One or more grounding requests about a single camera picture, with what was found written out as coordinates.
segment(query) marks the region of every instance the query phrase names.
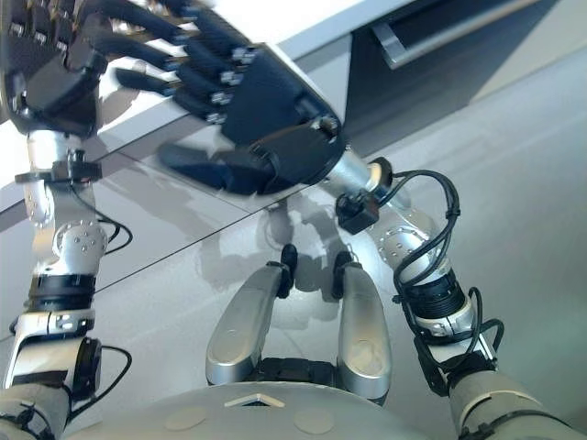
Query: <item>silver arm segment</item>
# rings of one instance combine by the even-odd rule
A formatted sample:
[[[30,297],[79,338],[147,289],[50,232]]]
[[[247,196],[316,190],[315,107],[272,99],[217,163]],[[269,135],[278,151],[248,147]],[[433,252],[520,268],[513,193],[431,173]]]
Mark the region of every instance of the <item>silver arm segment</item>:
[[[80,147],[79,138],[62,133],[28,136],[30,171],[17,182],[35,230],[35,261],[0,392],[0,437],[27,431],[14,417],[32,404],[32,423],[59,438],[72,404],[99,386],[101,344],[85,335],[94,327],[95,276],[108,238],[92,209],[99,166],[85,162]]]
[[[265,266],[238,289],[208,343],[205,375],[219,385],[244,380],[260,361],[282,268]]]
[[[379,293],[357,263],[344,268],[338,334],[338,374],[345,390],[384,400],[392,376],[392,350]]]
[[[0,392],[0,415],[2,416],[0,438],[9,440],[50,438],[34,436],[47,433],[58,439],[65,429],[70,404],[70,396],[64,388],[31,383],[2,390]]]
[[[50,170],[81,147],[81,140],[53,131],[28,136],[31,171]],[[91,185],[76,185],[78,194],[94,205]],[[36,180],[24,184],[28,218],[35,227],[33,275],[95,275],[107,236],[93,211],[72,194],[68,182]]]
[[[514,380],[498,371],[479,371],[465,376],[450,390],[450,409],[457,433],[462,438],[480,430],[491,440],[540,438],[585,440],[550,415],[542,404]]]

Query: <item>robotic hand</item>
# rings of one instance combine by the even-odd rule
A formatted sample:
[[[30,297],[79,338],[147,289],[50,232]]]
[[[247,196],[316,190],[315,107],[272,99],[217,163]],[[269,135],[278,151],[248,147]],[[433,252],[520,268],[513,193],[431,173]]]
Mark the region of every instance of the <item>robotic hand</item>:
[[[290,62],[266,45],[251,44],[213,11],[181,5],[173,12],[193,15],[201,34],[184,47],[188,57],[177,71],[180,81],[132,71],[119,71],[118,80],[173,96],[194,116],[221,125],[238,148],[208,158],[192,148],[167,145],[160,149],[161,161],[231,193],[266,194],[298,183],[324,183],[337,197],[339,225],[352,234],[369,229],[382,259],[392,267],[395,301],[415,335],[428,385],[451,398],[461,439],[581,438],[497,371],[495,351],[504,325],[483,321],[479,290],[463,293],[447,257],[460,215],[452,182],[429,170],[393,172],[383,158],[366,164],[350,149],[335,113]],[[418,176],[443,187],[447,224],[442,229],[415,209],[403,190]],[[339,275],[335,273],[335,280],[342,279]],[[483,333],[492,327],[497,334],[490,344]]]
[[[2,3],[3,102],[28,135],[31,171],[17,180],[25,184],[35,225],[37,262],[28,309],[15,326],[7,390],[0,393],[0,437],[58,438],[73,415],[104,396],[94,394],[101,345],[85,335],[94,324],[99,260],[113,239],[98,223],[123,226],[94,208],[91,182],[100,170],[83,160],[80,146],[95,130],[95,88],[107,57],[116,54],[175,72],[173,82],[136,71],[116,76],[126,87],[171,96],[194,116],[221,125],[238,146],[208,158],[168,145],[160,157],[170,168],[240,194],[323,182],[337,197],[339,225],[353,234],[370,229],[394,269],[397,300],[414,331],[426,379],[433,391],[450,396],[460,438],[582,438],[496,371],[493,349],[499,341],[491,346],[482,337],[492,323],[482,322],[479,294],[471,292],[477,293],[475,308],[447,258],[459,215],[452,183],[433,171],[394,173],[385,159],[364,163],[320,93],[275,49],[251,44],[202,4],[160,3],[193,21],[197,34],[127,0],[85,0],[77,9],[74,0]],[[110,18],[181,46],[186,57],[113,33]],[[445,189],[448,222],[439,232],[402,198],[402,187],[420,175]],[[84,400],[89,402],[73,409]]]

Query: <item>black cable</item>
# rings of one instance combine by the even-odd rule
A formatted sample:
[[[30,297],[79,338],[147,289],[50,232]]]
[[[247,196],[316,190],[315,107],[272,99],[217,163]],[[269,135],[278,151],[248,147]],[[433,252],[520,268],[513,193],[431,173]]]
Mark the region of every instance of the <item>black cable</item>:
[[[450,240],[452,237],[452,230],[455,224],[457,223],[457,218],[460,215],[459,193],[457,192],[456,187],[448,177],[436,171],[413,170],[399,172],[394,174],[393,176],[394,178],[402,178],[402,180],[399,181],[399,183],[397,183],[397,185],[395,185],[382,198],[382,200],[380,201],[380,205],[387,204],[409,181],[418,176],[427,176],[436,180],[442,186],[442,189],[445,194],[445,198],[447,201],[447,224],[438,235],[436,235],[433,239],[425,242],[422,246],[417,248],[414,252],[409,254],[401,261],[401,263],[393,272],[393,285],[397,290],[398,297],[400,299],[400,304],[402,305],[402,309],[404,311],[404,315],[408,323],[408,326],[410,327],[410,330],[414,333],[415,338],[417,340],[417,344],[422,348],[421,351],[423,355],[435,367],[443,369],[445,372],[452,371],[460,367],[467,358],[467,356],[474,351],[475,347],[479,343],[479,338],[481,334],[493,327],[497,327],[497,333],[495,335],[495,339],[493,340],[493,349],[497,351],[497,348],[500,346],[502,338],[504,337],[504,323],[498,319],[491,319],[485,323],[483,322],[483,302],[481,292],[476,287],[471,287],[469,290],[469,296],[472,297],[473,294],[475,295],[477,307],[475,312],[475,325],[472,328],[471,342],[469,343],[469,346],[456,363],[448,363],[447,361],[438,362],[432,356],[432,353],[430,352],[428,345],[425,343],[421,331],[415,321],[414,314],[412,313],[411,307],[409,307],[409,301],[406,295],[404,294],[404,291],[405,289],[415,286],[418,282],[427,278],[432,272],[434,272],[438,268],[438,266],[446,257],[447,251],[449,249]],[[440,251],[437,252],[437,254],[434,256],[434,259],[425,270],[423,270],[421,273],[419,273],[410,280],[401,280],[401,275],[407,267],[409,267],[412,263],[423,257],[427,252],[436,249],[438,246],[441,246]]]
[[[115,228],[114,228],[114,232],[112,233],[112,235],[108,237],[108,243],[111,243],[111,242],[112,242],[112,241],[113,241],[113,240],[114,240],[116,237],[118,237],[118,234],[120,234],[120,229],[121,229],[121,228],[120,228],[120,226],[119,226],[119,225],[115,225],[115,224],[113,224],[113,223],[109,222],[108,220],[106,220],[105,218],[100,218],[100,219],[98,220],[98,222],[100,222],[100,223],[105,223],[105,224],[107,224],[107,225],[112,225],[112,226],[114,226],[114,227],[115,227]]]
[[[118,376],[116,376],[116,379],[114,379],[114,381],[110,384],[108,388],[105,389],[103,393],[99,394],[98,396],[94,396],[89,402],[71,411],[70,416],[68,418],[69,422],[71,422],[78,415],[83,413],[85,410],[91,408],[92,406],[96,405],[99,401],[106,397],[106,395],[110,391],[112,391],[116,385],[118,385],[118,382],[120,382],[122,378],[125,377],[125,375],[128,373],[128,370],[130,369],[130,366],[132,365],[132,356],[130,356],[130,353],[128,353],[124,348],[120,348],[119,346],[102,346],[102,349],[117,351],[118,353],[123,354],[125,357],[127,357],[127,364],[124,366],[124,368],[122,368]]]
[[[505,324],[501,319],[488,319],[482,325],[481,333],[485,333],[487,330],[497,327],[497,332],[495,333],[495,337],[493,338],[493,350],[497,351],[499,346],[502,343],[502,339],[504,338],[505,333]]]
[[[109,223],[110,225],[113,225],[114,227],[119,228],[118,232],[120,232],[120,229],[122,229],[127,233],[127,241],[125,243],[123,243],[122,245],[120,245],[118,247],[115,247],[114,249],[107,250],[104,255],[108,255],[108,254],[112,254],[113,252],[117,252],[118,250],[125,248],[126,246],[128,246],[130,244],[130,242],[133,240],[134,237],[132,235],[132,232],[130,232],[130,229],[126,225],[123,225],[122,223],[117,222],[116,220],[113,220],[108,215],[98,211],[94,206],[87,203],[82,198],[82,196],[77,192],[77,190],[75,189],[75,187],[73,186],[72,183],[70,183],[70,188],[72,189],[73,195],[75,195],[75,197],[77,198],[78,202],[80,202],[80,204],[85,206],[90,211],[94,212],[96,215],[99,215],[100,217],[102,217],[102,218],[99,218],[98,221],[102,220],[103,223]],[[116,238],[117,235],[118,235],[118,233],[115,230],[114,234],[112,236],[110,236],[110,238],[108,238],[108,243],[110,243],[111,240]]]

